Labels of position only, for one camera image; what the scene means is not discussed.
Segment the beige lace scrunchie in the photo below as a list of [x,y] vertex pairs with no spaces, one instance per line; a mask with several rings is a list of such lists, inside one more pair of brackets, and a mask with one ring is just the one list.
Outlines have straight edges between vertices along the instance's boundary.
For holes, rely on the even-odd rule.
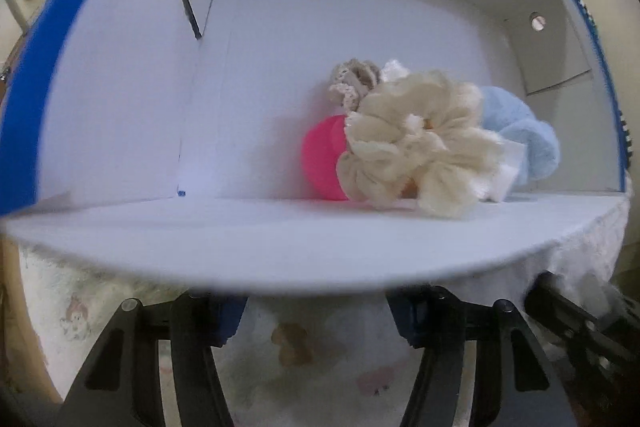
[[345,113],[355,112],[361,100],[381,81],[381,69],[371,61],[356,58],[332,69],[328,95]]

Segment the floral fleece bed blanket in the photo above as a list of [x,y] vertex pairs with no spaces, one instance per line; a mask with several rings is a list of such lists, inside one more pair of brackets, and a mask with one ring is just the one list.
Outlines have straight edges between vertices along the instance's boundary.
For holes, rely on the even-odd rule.
[[[625,196],[604,196],[601,211],[575,231],[525,257],[445,281],[454,295],[490,305],[520,303],[542,271],[564,293],[590,303],[594,282],[612,277],[629,215]],[[59,395],[119,303],[178,297],[181,287],[65,261],[20,245],[22,298],[37,360]],[[253,297],[236,334],[215,353],[232,418],[239,426],[395,426],[420,355],[397,332],[384,296]]]

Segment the light blue fluffy cloth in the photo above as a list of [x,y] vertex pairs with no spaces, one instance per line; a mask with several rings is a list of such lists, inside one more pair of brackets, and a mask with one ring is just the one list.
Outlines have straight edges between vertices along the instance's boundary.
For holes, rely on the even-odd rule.
[[551,124],[539,120],[517,96],[499,87],[481,87],[482,126],[525,147],[514,187],[549,178],[561,161],[560,141]]

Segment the white box blue tape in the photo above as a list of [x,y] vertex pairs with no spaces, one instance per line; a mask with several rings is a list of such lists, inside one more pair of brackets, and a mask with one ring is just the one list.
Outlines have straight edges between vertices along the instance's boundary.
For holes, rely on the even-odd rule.
[[[513,92],[558,134],[559,170],[459,219],[324,200],[300,152],[350,58]],[[2,107],[6,235],[225,291],[466,277],[626,204],[615,90],[577,0],[48,0]]]

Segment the pink round sponge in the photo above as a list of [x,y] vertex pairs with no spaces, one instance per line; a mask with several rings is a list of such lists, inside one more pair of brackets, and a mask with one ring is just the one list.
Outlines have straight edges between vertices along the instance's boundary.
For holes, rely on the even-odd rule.
[[347,200],[337,176],[337,161],[347,150],[344,115],[323,119],[304,136],[300,160],[314,191],[325,200]]

